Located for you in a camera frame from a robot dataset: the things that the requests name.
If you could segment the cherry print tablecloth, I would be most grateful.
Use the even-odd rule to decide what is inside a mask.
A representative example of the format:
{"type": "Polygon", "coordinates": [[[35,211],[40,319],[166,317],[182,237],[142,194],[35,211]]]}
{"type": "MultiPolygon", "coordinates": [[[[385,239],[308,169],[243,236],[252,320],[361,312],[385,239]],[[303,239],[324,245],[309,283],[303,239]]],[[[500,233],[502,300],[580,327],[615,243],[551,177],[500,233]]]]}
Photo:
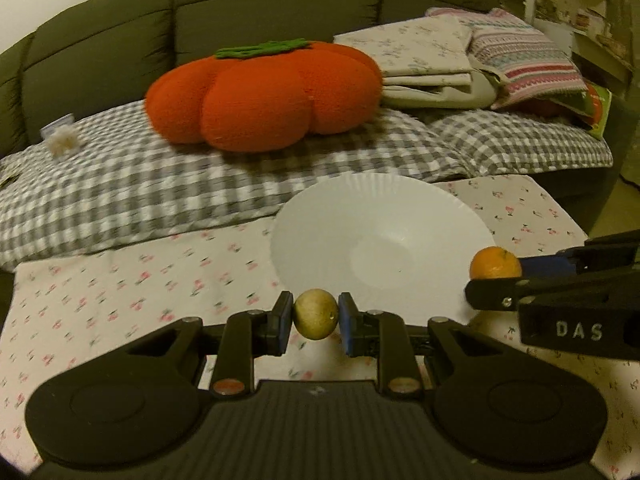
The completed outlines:
{"type": "MultiPolygon", "coordinates": [[[[470,206],[495,243],[520,257],[582,245],[582,229],[530,177],[436,184],[470,206]]],[[[99,255],[23,263],[1,334],[1,456],[26,474],[40,457],[24,426],[25,403],[68,368],[139,338],[175,318],[223,323],[247,308],[272,307],[282,287],[269,259],[272,218],[196,231],[99,255]]],[[[512,313],[474,326],[595,384],[608,426],[593,463],[611,479],[639,475],[639,363],[520,344],[512,313]]],[[[371,379],[371,358],[349,359],[340,338],[308,341],[292,331],[283,358],[256,362],[256,379],[371,379]]]]}

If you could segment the red tomato shaped cushion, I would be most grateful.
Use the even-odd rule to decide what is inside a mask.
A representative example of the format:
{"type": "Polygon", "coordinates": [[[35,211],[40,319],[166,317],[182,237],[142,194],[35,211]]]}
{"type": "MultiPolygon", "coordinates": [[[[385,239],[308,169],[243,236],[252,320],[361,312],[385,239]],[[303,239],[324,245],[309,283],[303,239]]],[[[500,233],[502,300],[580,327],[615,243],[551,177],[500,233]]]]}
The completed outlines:
{"type": "Polygon", "coordinates": [[[151,84],[144,110],[171,144],[282,150],[357,128],[378,111],[383,75],[352,47],[303,39],[220,49],[151,84]]]}

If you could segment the clear cotton swab box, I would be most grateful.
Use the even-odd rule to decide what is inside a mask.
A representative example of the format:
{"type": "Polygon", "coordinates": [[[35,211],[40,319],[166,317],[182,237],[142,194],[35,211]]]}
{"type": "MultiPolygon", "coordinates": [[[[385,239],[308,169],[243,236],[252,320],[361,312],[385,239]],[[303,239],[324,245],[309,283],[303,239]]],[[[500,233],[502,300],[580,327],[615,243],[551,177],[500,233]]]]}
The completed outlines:
{"type": "Polygon", "coordinates": [[[44,144],[54,158],[76,153],[80,149],[79,130],[73,114],[55,119],[40,129],[44,144]]]}

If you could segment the grey checkered blanket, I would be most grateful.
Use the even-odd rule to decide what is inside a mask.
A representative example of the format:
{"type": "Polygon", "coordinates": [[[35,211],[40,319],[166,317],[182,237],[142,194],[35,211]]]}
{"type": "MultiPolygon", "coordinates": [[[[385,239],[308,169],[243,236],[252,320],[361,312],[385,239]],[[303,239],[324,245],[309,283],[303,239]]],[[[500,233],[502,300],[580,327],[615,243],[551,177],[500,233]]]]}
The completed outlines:
{"type": "Polygon", "coordinates": [[[383,108],[336,136],[281,151],[173,146],[133,102],[78,122],[81,146],[42,144],[1,163],[1,266],[102,252],[277,212],[314,183],[352,172],[424,182],[608,168],[612,145],[582,128],[491,110],[407,114],[383,108]]]}

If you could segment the folded floral beige blanket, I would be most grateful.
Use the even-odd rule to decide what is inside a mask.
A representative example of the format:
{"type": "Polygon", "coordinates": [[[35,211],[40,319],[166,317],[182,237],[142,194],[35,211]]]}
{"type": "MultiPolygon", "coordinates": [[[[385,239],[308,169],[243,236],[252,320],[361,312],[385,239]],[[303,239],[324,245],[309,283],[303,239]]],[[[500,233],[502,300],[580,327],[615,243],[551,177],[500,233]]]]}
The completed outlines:
{"type": "Polygon", "coordinates": [[[345,32],[334,42],[378,64],[388,107],[472,110],[494,104],[500,77],[472,59],[471,39],[468,26],[441,15],[345,32]]]}

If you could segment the white fluted plate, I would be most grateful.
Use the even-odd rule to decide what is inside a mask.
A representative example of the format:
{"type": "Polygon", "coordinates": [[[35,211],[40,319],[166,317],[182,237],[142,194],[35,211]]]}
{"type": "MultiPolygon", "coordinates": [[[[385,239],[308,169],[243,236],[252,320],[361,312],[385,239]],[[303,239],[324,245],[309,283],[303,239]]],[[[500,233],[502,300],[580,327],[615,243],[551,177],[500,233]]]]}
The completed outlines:
{"type": "Polygon", "coordinates": [[[348,292],[360,310],[423,325],[462,324],[475,312],[464,288],[475,254],[494,238],[457,197],[408,177],[345,174],[311,185],[274,219],[270,258],[294,295],[348,292]]]}

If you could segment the dark green sofa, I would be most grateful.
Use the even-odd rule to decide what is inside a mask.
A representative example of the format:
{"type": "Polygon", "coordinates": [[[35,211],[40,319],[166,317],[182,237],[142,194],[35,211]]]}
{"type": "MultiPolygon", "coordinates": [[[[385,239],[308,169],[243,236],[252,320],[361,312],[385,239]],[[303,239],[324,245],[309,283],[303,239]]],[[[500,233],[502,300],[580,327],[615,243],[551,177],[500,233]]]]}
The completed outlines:
{"type": "Polygon", "coordinates": [[[487,12],[497,0],[87,0],[1,52],[1,151],[40,141],[64,115],[85,118],[141,100],[172,68],[226,47],[329,41],[428,9],[487,12]]]}

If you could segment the yellow-green round fruit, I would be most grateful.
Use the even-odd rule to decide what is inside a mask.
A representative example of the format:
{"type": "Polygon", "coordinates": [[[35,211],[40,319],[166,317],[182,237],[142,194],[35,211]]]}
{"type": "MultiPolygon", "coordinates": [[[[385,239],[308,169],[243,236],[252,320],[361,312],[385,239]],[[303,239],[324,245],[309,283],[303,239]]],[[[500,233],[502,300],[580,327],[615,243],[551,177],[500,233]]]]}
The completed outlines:
{"type": "Polygon", "coordinates": [[[339,317],[337,302],[326,290],[308,289],[294,302],[296,330],[307,339],[320,340],[330,336],[339,317]]]}

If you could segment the striped knitted pillow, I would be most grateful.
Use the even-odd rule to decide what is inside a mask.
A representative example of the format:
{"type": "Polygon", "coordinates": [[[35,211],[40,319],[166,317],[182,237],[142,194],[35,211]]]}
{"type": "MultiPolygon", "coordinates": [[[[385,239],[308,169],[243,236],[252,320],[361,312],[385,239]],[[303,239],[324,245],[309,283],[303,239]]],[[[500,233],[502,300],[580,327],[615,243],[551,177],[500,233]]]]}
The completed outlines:
{"type": "Polygon", "coordinates": [[[468,52],[484,70],[500,77],[500,90],[491,107],[587,91],[582,74],[558,45],[543,32],[500,8],[477,13],[431,8],[427,16],[451,15],[471,33],[468,52]]]}

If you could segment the small orange mandarin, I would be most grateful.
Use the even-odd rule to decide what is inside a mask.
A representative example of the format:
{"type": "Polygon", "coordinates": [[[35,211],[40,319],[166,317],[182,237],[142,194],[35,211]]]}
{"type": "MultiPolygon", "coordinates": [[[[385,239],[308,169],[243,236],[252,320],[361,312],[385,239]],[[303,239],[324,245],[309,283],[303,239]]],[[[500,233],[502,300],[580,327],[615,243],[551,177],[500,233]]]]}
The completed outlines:
{"type": "Polygon", "coordinates": [[[499,246],[481,249],[474,255],[469,268],[471,280],[519,278],[522,275],[522,265],[518,257],[499,246]]]}

